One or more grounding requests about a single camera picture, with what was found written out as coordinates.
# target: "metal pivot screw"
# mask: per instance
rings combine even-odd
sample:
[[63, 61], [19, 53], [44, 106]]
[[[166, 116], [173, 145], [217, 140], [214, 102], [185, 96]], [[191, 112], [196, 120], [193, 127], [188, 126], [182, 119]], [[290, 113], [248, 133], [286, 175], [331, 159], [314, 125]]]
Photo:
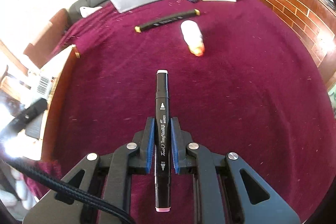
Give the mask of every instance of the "metal pivot screw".
[[198, 148], [199, 148], [199, 145], [198, 145], [197, 143], [190, 143], [190, 144], [188, 145], [188, 147], [189, 147], [190, 149], [195, 150], [195, 149], [198, 149]]
[[135, 149], [135, 148], [137, 148], [137, 144], [136, 144], [136, 143], [128, 143], [128, 144], [126, 145], [126, 147], [127, 147], [128, 149]]
[[95, 160], [98, 158], [98, 155], [96, 153], [90, 153], [86, 156], [88, 160]]
[[234, 152], [230, 152], [229, 155], [228, 155], [228, 157], [231, 160], [236, 160], [236, 159], [238, 159], [238, 154], [234, 153]]

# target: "barcode label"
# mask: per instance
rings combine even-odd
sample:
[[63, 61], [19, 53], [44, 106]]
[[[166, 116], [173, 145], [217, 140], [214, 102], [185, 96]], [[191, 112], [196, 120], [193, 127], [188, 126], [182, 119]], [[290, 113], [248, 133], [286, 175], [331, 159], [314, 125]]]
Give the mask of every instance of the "barcode label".
[[49, 83], [50, 83], [50, 80], [48, 78], [41, 76], [39, 85], [37, 86], [37, 92], [45, 95], [47, 92], [47, 87]]

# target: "wooden headboard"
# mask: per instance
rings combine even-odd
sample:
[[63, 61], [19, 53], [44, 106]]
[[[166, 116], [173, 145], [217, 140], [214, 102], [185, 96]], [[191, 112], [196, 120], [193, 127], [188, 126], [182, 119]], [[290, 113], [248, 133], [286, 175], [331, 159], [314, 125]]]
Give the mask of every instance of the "wooden headboard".
[[260, 0], [299, 36], [327, 88], [336, 82], [336, 13], [322, 0]]

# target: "small blue object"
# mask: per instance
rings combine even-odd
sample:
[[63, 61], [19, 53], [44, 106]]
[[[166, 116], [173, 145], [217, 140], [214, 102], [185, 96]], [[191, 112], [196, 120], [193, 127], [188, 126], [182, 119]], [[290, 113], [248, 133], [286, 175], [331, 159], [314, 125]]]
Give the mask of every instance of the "small blue object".
[[152, 119], [151, 129], [149, 133], [149, 140], [147, 146], [147, 161], [146, 161], [146, 173], [149, 174], [152, 167], [153, 158], [153, 147], [154, 147], [154, 118]]
[[176, 135], [175, 135], [175, 128], [174, 128], [173, 119], [170, 120], [170, 123], [171, 123], [171, 152], [172, 152], [172, 155], [173, 155], [175, 173], [178, 174], [180, 172], [179, 152], [177, 150], [177, 142], [176, 142]]

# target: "maroon bed sheet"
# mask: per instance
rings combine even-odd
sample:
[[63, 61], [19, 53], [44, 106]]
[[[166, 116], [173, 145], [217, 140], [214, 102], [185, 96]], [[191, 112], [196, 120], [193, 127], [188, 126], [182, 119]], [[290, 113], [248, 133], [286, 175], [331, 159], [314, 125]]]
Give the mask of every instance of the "maroon bed sheet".
[[[192, 55], [181, 22], [134, 26], [198, 9], [205, 54]], [[171, 114], [212, 152], [234, 151], [306, 220], [336, 173], [329, 97], [296, 34], [259, 0], [162, 0], [119, 14], [112, 4], [60, 42], [81, 54], [64, 104], [55, 156], [66, 174], [87, 153], [132, 140], [155, 114], [156, 71], [169, 72]], [[192, 223], [192, 178], [172, 176], [169, 213], [154, 208], [154, 177], [134, 176], [137, 223]]]

